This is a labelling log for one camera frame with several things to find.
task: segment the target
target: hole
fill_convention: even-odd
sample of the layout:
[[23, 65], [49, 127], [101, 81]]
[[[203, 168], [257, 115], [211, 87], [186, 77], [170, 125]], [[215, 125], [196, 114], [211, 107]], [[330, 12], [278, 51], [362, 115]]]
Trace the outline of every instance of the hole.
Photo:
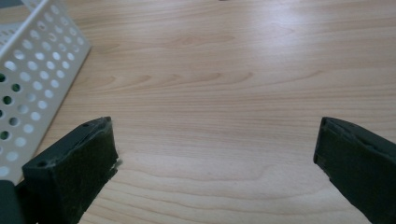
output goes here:
[[31, 30], [31, 31], [30, 31], [30, 36], [31, 36], [33, 39], [35, 39], [35, 40], [40, 39], [40, 35], [38, 34], [38, 32], [37, 32], [36, 30]]
[[11, 152], [8, 152], [8, 154], [6, 155], [6, 158], [8, 161], [15, 161], [18, 159], [19, 156], [20, 155], [18, 154], [18, 152], [11, 151]]
[[55, 31], [56, 31], [56, 33], [58, 33], [58, 34], [61, 34], [61, 33], [64, 32], [64, 29], [62, 29], [61, 27], [55, 25]]
[[26, 99], [27, 99], [29, 102], [33, 102], [33, 101], [35, 100], [35, 95], [32, 94], [32, 93], [27, 93], [27, 94], [26, 94]]
[[53, 69], [55, 69], [55, 63], [47, 62], [47, 67], [48, 67], [48, 69], [53, 70]]
[[35, 81], [33, 83], [33, 88], [35, 88], [35, 90], [37, 90], [37, 91], [41, 91], [43, 89], [43, 85], [40, 82]]
[[37, 22], [37, 26], [38, 29], [42, 30], [42, 31], [46, 31], [47, 30], [47, 26], [43, 21], [38, 21]]
[[61, 22], [62, 22], [63, 25], [68, 25], [69, 24], [69, 21], [65, 17], [61, 17]]
[[47, 102], [45, 102], [45, 101], [39, 101], [38, 102], [38, 107], [40, 108], [40, 109], [45, 109], [45, 108], [47, 108]]
[[20, 124], [20, 120], [17, 119], [17, 118], [11, 118], [11, 119], [8, 121], [8, 123], [9, 123], [9, 125], [11, 125], [11, 126], [18, 126], [18, 124]]
[[15, 70], [17, 70], [17, 65], [12, 61], [6, 61], [4, 63], [4, 66], [13, 72], [15, 72]]
[[30, 41], [27, 40], [27, 39], [24, 39], [24, 40], [22, 41], [22, 45], [23, 45], [23, 47], [26, 48], [26, 49], [32, 49], [32, 48], [33, 48], [32, 42], [30, 42]]
[[64, 78], [64, 71], [61, 70], [56, 71], [56, 76], [58, 76], [59, 78]]
[[29, 111], [29, 107], [27, 105], [18, 105], [17, 109], [21, 114], [26, 114]]
[[35, 54], [35, 57], [36, 57], [38, 60], [44, 60], [45, 55], [44, 55], [42, 52], [37, 52], [37, 53]]
[[72, 53], [67, 53], [67, 58], [68, 58], [70, 61], [74, 61], [74, 60], [75, 60], [74, 54], [72, 54]]
[[39, 162], [38, 164], [37, 164], [37, 167], [45, 167], [45, 166], [47, 166], [47, 162], [46, 161], [41, 161], [41, 162]]
[[61, 55], [58, 52], [53, 52], [52, 57], [55, 60], [61, 60]]
[[50, 90], [46, 90], [46, 91], [44, 91], [44, 95], [45, 95], [47, 98], [52, 98], [52, 97], [53, 97], [53, 92], [50, 91]]
[[18, 91], [21, 91], [21, 86], [20, 86], [20, 84], [13, 84], [13, 85], [11, 86], [11, 89], [12, 89], [13, 91], [15, 91], [15, 92], [18, 92]]
[[74, 51], [75, 53], [79, 52], [79, 47], [78, 47], [77, 45], [74, 45], [74, 46], [73, 46], [73, 51]]
[[83, 45], [83, 44], [84, 44], [84, 40], [83, 40], [81, 37], [77, 38], [77, 42], [78, 42], [80, 45]]
[[28, 67], [30, 70], [35, 71], [35, 70], [37, 70], [38, 65], [37, 65], [35, 62], [28, 62], [28, 63], [27, 63], [27, 67]]
[[50, 34], [49, 34], [49, 39], [50, 39], [50, 41], [52, 41], [52, 42], [55, 42], [55, 41], [57, 40], [56, 35], [53, 34], [53, 33], [50, 33]]
[[39, 113], [33, 112], [33, 113], [30, 115], [30, 118], [31, 118], [32, 120], [40, 120], [40, 119], [41, 119], [41, 116], [40, 116]]
[[46, 50], [46, 51], [50, 51], [50, 44], [49, 43], [47, 43], [47, 42], [43, 42], [42, 43], [42, 46], [43, 46], [43, 49], [44, 50]]
[[25, 124], [23, 126], [23, 131], [26, 133], [32, 133], [35, 130], [35, 127], [33, 127], [32, 124]]
[[54, 5], [50, 6], [50, 10], [53, 12], [53, 14], [59, 14], [59, 9]]
[[3, 103], [4, 103], [5, 105], [10, 105], [10, 104], [12, 104], [12, 98], [9, 97], [9, 96], [3, 97]]
[[5, 82], [5, 81], [6, 81], [6, 75], [0, 73], [0, 82]]
[[47, 80], [50, 78], [50, 75], [46, 71], [41, 71], [40, 72], [40, 77]]
[[25, 72], [21, 72], [20, 78], [21, 78], [22, 81], [29, 81], [30, 80], [30, 75], [25, 73]]
[[62, 66], [64, 67], [64, 69], [69, 69], [70, 64], [68, 62], [62, 62]]
[[10, 138], [10, 134], [7, 131], [3, 131], [0, 133], [0, 139], [1, 140], [8, 140]]
[[59, 82], [58, 82], [57, 80], [52, 80], [52, 81], [50, 82], [50, 85], [51, 85], [53, 88], [58, 88], [58, 87], [59, 87]]
[[9, 168], [6, 166], [0, 166], [0, 176], [4, 177], [9, 174]]
[[70, 31], [70, 35], [76, 35], [77, 34], [76, 30], [73, 29], [73, 27], [70, 27], [69, 31]]
[[18, 137], [15, 139], [15, 146], [17, 147], [24, 147], [26, 145], [26, 139], [22, 137]]
[[64, 44], [59, 44], [59, 49], [63, 52], [67, 51], [67, 47]]
[[70, 44], [72, 42], [72, 39], [69, 36], [65, 36], [64, 37], [64, 42], [66, 42], [67, 44]]
[[18, 60], [23, 60], [24, 59], [24, 53], [21, 50], [19, 50], [19, 49], [14, 50], [14, 56]]
[[53, 18], [48, 12], [44, 13], [44, 17], [46, 18], [46, 21], [53, 22]]

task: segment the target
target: white wire mesh container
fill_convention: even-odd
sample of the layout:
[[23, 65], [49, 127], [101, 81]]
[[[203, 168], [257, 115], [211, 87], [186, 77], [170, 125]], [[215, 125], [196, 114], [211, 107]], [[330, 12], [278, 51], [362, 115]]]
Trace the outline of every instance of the white wire mesh container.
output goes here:
[[23, 22], [0, 24], [0, 179], [21, 180], [91, 45], [59, 0], [24, 0]]

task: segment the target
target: white perforated basket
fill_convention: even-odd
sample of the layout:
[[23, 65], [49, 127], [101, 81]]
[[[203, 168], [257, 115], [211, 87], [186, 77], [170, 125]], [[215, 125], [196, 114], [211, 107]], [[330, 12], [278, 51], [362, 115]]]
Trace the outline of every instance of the white perforated basket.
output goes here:
[[24, 22], [0, 24], [0, 179], [21, 180], [91, 45], [59, 0], [25, 0]]

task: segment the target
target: wood grain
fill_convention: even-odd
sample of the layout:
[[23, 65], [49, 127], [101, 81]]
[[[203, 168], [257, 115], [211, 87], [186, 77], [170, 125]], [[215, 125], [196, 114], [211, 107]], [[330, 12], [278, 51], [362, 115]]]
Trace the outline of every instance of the wood grain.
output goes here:
[[396, 141], [396, 2], [66, 0], [92, 52], [40, 151], [114, 120], [81, 223], [369, 223], [312, 162], [321, 117]]

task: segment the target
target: wooden table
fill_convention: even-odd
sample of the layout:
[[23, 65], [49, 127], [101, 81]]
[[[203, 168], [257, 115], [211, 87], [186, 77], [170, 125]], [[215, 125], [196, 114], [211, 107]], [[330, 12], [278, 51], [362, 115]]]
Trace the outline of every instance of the wooden table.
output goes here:
[[80, 223], [369, 223], [312, 157], [321, 117], [396, 141], [396, 2], [66, 0], [92, 43], [40, 151], [113, 118]]

